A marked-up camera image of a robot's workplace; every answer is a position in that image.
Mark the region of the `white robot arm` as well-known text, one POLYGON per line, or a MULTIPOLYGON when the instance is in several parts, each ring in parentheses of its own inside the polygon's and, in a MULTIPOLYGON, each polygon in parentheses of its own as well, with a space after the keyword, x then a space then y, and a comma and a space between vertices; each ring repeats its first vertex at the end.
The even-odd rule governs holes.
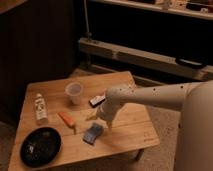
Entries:
POLYGON ((173 171, 213 171, 213 80, 139 88, 120 84, 105 91, 105 101, 88 120, 108 127, 126 103, 181 112, 173 171))

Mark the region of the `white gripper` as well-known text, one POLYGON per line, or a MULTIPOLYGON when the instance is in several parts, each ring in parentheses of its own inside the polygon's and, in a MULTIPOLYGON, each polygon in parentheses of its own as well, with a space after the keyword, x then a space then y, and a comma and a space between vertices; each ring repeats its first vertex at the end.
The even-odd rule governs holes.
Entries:
POLYGON ((117 112, 123 107, 122 104, 115 104, 109 101, 104 101, 97 109, 97 112, 92 112, 86 117, 86 121, 97 120, 100 118, 106 121, 108 129, 112 130, 112 121, 114 120, 117 112))

